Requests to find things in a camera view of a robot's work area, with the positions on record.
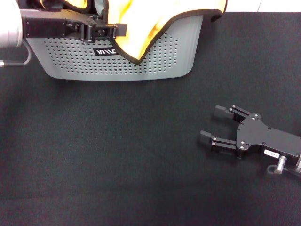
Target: cable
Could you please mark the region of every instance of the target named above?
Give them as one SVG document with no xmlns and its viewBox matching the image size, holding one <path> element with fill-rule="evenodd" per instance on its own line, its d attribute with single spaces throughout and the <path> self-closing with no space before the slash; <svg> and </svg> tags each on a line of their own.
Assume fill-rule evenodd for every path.
<svg viewBox="0 0 301 226">
<path fill-rule="evenodd" d="M 24 44 L 28 52 L 27 59 L 24 62 L 0 60 L 0 67 L 20 67 L 25 66 L 30 62 L 30 60 L 32 59 L 32 51 L 25 40 L 22 40 L 22 43 Z"/>
<path fill-rule="evenodd" d="M 274 170 L 277 168 L 277 165 L 270 165 L 267 167 L 267 173 L 270 175 L 277 175 L 277 173 L 274 173 Z M 295 176 L 298 176 L 299 178 L 301 178 L 301 174 L 297 173 L 295 170 L 293 169 L 287 169 L 287 168 L 283 168 L 284 171 L 289 172 Z"/>
</svg>

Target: black carpet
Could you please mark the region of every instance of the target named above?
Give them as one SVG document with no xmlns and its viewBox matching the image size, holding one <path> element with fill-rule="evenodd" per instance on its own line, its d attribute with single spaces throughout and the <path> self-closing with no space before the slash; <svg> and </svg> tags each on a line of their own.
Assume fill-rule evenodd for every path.
<svg viewBox="0 0 301 226">
<path fill-rule="evenodd" d="M 178 79 L 55 80 L 36 58 L 1 69 L 0 224 L 299 226 L 299 178 L 210 154 L 197 136 L 234 139 L 238 124 L 211 116 L 232 104 L 301 135 L 300 26 L 301 14 L 205 18 Z"/>
</svg>

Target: perforated panel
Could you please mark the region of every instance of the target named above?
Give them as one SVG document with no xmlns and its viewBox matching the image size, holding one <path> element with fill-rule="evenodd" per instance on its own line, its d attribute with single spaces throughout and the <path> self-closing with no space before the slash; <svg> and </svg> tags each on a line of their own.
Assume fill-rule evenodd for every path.
<svg viewBox="0 0 301 226">
<path fill-rule="evenodd" d="M 177 63 L 178 40 L 165 33 L 151 48 L 144 61 L 136 66 L 121 56 L 96 56 L 93 48 L 111 46 L 108 40 L 84 43 L 70 39 L 44 41 L 53 64 L 67 73 L 142 74 L 166 72 Z"/>
<path fill-rule="evenodd" d="M 128 81 L 180 77 L 193 65 L 202 16 L 174 22 L 140 65 L 120 55 L 96 56 L 93 48 L 111 47 L 108 40 L 84 43 L 71 39 L 27 39 L 45 71 L 54 78 Z"/>
</svg>

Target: yellow cloth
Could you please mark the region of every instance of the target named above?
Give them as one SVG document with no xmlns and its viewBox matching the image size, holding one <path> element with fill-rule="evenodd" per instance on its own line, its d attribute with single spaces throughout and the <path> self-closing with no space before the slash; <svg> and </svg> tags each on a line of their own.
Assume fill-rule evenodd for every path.
<svg viewBox="0 0 301 226">
<path fill-rule="evenodd" d="M 112 45 L 138 65 L 152 41 L 173 21 L 187 16 L 221 15 L 226 4 L 227 0 L 104 0 L 104 18 L 109 24 L 127 24 L 127 35 L 117 37 Z"/>
<path fill-rule="evenodd" d="M 64 5 L 71 7 L 72 10 L 78 12 L 88 12 L 91 8 L 91 0 L 39 0 L 44 8 L 50 8 L 56 3 L 63 3 Z"/>
</svg>

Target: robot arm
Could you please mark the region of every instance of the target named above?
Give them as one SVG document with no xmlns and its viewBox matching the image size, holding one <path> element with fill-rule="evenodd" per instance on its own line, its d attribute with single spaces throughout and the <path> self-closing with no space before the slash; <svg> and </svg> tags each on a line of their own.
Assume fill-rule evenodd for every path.
<svg viewBox="0 0 301 226">
<path fill-rule="evenodd" d="M 125 36 L 126 24 L 104 24 L 98 15 L 86 15 L 71 10 L 52 11 L 19 9 L 15 0 L 0 3 L 0 48 L 26 46 L 25 62 L 0 61 L 0 67 L 24 66 L 31 59 L 26 38 L 69 38 L 83 42 L 115 39 Z"/>
<path fill-rule="evenodd" d="M 301 137 L 289 134 L 262 122 L 258 113 L 248 112 L 238 106 L 231 108 L 216 106 L 215 115 L 232 118 L 239 123 L 236 140 L 221 139 L 201 131 L 201 141 L 210 143 L 212 151 L 231 153 L 238 158 L 250 153 L 261 153 L 278 160 L 275 173 L 281 174 L 286 165 L 301 171 L 300 151 Z"/>
</svg>

